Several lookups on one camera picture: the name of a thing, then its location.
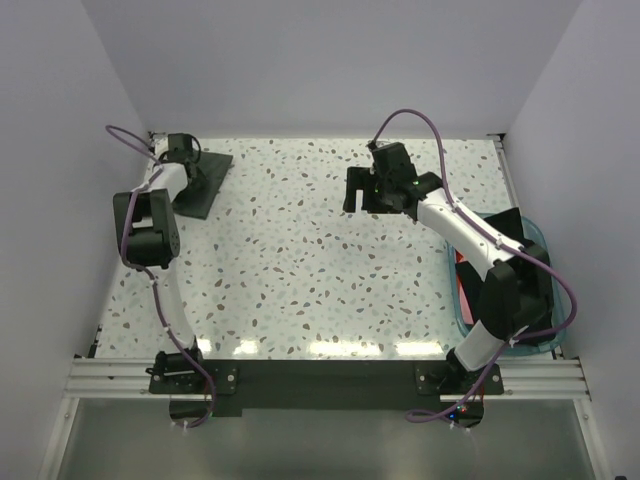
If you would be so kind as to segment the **grey green t shirt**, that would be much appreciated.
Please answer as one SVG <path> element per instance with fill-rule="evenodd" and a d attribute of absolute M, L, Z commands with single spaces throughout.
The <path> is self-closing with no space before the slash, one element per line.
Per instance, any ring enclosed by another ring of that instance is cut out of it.
<path fill-rule="evenodd" d="M 201 168 L 206 175 L 205 187 L 196 192 L 181 191 L 173 201 L 174 212 L 178 215 L 206 220 L 214 200 L 232 166 L 232 155 L 204 152 Z"/>

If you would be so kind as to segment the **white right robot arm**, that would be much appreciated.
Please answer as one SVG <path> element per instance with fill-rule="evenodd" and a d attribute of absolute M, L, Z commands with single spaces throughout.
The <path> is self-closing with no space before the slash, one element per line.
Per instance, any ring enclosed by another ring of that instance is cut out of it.
<path fill-rule="evenodd" d="M 504 345 L 550 320 L 554 295 L 549 254 L 525 237 L 518 209 L 481 217 L 453 196 L 438 175 L 420 175 L 412 165 L 385 171 L 348 168 L 343 209 L 405 214 L 463 256 L 456 273 L 474 324 L 448 354 L 438 377 L 441 385 L 469 392 Z"/>

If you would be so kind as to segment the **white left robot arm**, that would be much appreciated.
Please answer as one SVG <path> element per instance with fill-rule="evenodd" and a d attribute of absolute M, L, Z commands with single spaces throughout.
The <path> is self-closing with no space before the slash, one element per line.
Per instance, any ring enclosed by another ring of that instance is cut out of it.
<path fill-rule="evenodd" d="M 188 183 L 184 165 L 156 163 L 147 180 L 115 194 L 112 204 L 121 261 L 148 277 L 160 322 L 161 347 L 147 373 L 157 383 L 196 392 L 206 383 L 207 368 L 179 290 L 176 261 L 181 242 L 173 209 Z"/>

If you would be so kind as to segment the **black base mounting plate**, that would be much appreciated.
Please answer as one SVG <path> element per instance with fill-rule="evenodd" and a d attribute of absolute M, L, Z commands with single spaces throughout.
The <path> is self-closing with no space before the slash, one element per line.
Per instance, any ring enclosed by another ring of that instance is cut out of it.
<path fill-rule="evenodd" d="M 204 414 L 239 417 L 247 410 L 408 411 L 443 408 L 482 379 L 480 391 L 504 392 L 501 372 L 454 371 L 445 360 L 203 360 L 202 370 L 149 391 L 170 399 L 174 420 Z"/>

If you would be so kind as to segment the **teal plastic laundry basket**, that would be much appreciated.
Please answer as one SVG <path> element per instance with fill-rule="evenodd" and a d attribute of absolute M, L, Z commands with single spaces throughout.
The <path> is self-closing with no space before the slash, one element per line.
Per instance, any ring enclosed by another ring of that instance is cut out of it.
<path fill-rule="evenodd" d="M 559 346 L 565 329 L 557 279 L 539 229 L 517 207 L 483 215 L 489 239 L 477 244 L 479 257 L 448 247 L 454 310 L 464 334 L 455 353 L 491 356 L 545 353 Z"/>

